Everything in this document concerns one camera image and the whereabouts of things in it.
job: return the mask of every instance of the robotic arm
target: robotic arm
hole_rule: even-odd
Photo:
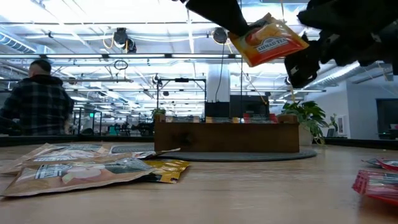
[[[237,0],[173,0],[237,35],[251,28],[244,20]],[[309,47],[288,55],[285,67],[289,83],[302,88],[314,81],[319,63],[334,60],[337,66],[358,61],[368,66],[381,60],[391,63],[398,75],[398,1],[396,0],[311,0],[298,14],[299,21],[320,29],[320,38]]]

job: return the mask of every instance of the wooden table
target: wooden table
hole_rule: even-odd
[[[0,148],[0,163],[37,146]],[[0,200],[1,223],[398,223],[398,207],[351,186],[361,159],[394,151],[329,146],[281,162],[193,162],[178,184],[138,183]],[[0,190],[12,177],[0,176]]]

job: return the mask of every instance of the gold packet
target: gold packet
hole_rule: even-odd
[[[142,180],[171,184],[176,184],[181,173],[189,166],[189,162],[175,159],[148,160],[143,162],[156,170],[151,174],[142,177]]]

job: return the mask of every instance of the plaid shirt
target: plaid shirt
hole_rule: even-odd
[[[65,123],[73,111],[73,100],[61,79],[35,75],[18,83],[0,110],[7,119],[19,118],[24,135],[65,134]]]

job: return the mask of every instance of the wooden counter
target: wooden counter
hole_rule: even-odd
[[[0,164],[36,146],[0,148]],[[351,186],[361,159],[394,151],[330,146],[281,162],[193,162],[178,184],[138,183],[0,200],[1,223],[398,223],[398,207]],[[0,190],[13,177],[0,176]]]

